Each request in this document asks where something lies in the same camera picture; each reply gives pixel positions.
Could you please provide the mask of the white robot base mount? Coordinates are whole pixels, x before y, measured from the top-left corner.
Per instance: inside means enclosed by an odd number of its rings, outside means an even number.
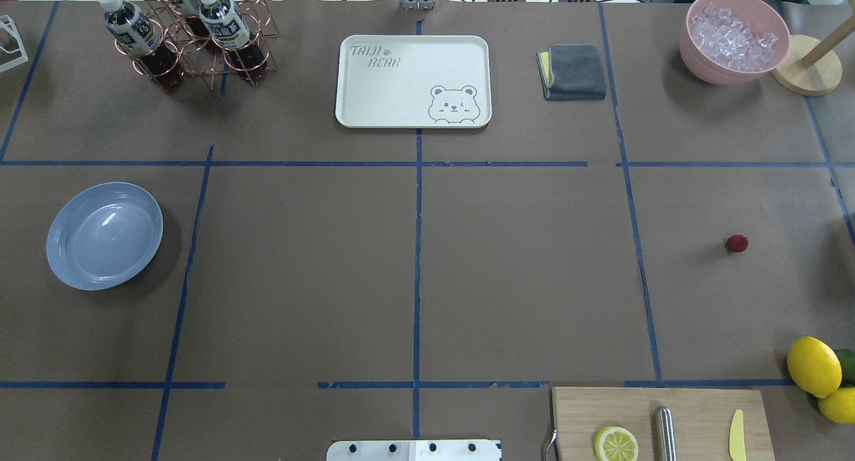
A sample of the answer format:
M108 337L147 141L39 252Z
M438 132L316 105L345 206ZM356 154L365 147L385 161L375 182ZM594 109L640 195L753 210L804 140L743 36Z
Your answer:
M327 460L502 460L497 440L340 440Z

